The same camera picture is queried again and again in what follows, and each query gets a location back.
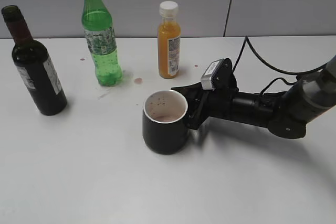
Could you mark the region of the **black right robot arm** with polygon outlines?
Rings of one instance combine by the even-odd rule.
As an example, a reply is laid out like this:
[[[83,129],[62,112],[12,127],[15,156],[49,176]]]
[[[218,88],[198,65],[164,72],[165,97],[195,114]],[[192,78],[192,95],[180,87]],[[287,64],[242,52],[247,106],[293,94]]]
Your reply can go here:
[[[299,75],[284,92],[240,92],[229,58],[213,61],[200,82],[174,90],[188,102],[189,129],[212,117],[264,127],[282,138],[303,138],[306,125],[335,106],[335,59],[321,71]]]

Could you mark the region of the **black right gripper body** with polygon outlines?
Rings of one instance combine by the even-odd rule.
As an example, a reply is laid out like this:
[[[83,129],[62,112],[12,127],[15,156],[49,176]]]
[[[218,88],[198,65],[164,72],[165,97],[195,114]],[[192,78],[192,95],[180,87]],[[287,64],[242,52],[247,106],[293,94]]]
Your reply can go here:
[[[216,90],[207,90],[209,92],[207,102],[208,117],[222,119],[230,109],[232,96],[237,91],[237,81],[233,74],[230,76],[229,87]]]

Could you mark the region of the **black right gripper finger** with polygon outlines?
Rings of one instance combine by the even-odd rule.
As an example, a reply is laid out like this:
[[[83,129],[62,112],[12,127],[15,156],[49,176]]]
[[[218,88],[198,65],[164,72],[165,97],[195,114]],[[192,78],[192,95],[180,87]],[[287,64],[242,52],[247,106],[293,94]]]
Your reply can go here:
[[[198,82],[188,86],[172,87],[171,90],[179,92],[185,98],[198,98],[202,94],[202,85]]]
[[[198,130],[208,118],[207,102],[208,91],[202,91],[195,97],[188,98],[188,110],[185,117],[185,125],[188,129]]]

